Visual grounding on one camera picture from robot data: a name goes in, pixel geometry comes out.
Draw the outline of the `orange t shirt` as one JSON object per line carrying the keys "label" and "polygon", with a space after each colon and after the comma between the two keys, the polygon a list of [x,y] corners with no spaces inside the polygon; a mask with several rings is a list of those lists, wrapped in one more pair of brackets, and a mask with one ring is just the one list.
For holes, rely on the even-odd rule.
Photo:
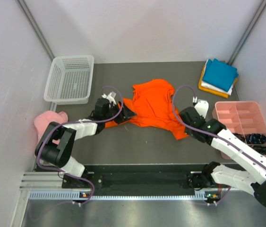
{"label": "orange t shirt", "polygon": [[185,126],[172,111],[174,87],[164,79],[153,79],[143,84],[133,85],[133,98],[124,98],[124,104],[136,116],[129,123],[139,127],[155,127],[170,131],[176,140],[188,137]]}

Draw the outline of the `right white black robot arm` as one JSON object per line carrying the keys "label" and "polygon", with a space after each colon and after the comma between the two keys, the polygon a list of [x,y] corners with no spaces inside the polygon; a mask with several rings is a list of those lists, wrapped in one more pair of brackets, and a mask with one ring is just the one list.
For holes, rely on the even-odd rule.
{"label": "right white black robot arm", "polygon": [[206,121],[195,107],[176,113],[177,120],[185,126],[185,132],[196,140],[207,143],[239,164],[243,170],[235,170],[212,162],[202,175],[207,187],[217,183],[237,188],[252,196],[266,207],[266,157],[239,140],[225,125],[216,119]]}

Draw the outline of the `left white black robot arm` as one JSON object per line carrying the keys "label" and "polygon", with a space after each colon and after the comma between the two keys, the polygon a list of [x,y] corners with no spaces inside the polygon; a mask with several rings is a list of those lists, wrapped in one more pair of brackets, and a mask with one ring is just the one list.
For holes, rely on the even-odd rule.
{"label": "left white black robot arm", "polygon": [[65,124],[49,123],[37,144],[35,156],[72,175],[72,182],[77,187],[85,187],[89,177],[84,173],[85,167],[71,155],[74,142],[99,134],[109,122],[118,125],[136,115],[124,102],[116,103],[114,98],[101,97],[97,99],[94,110],[86,119]]}

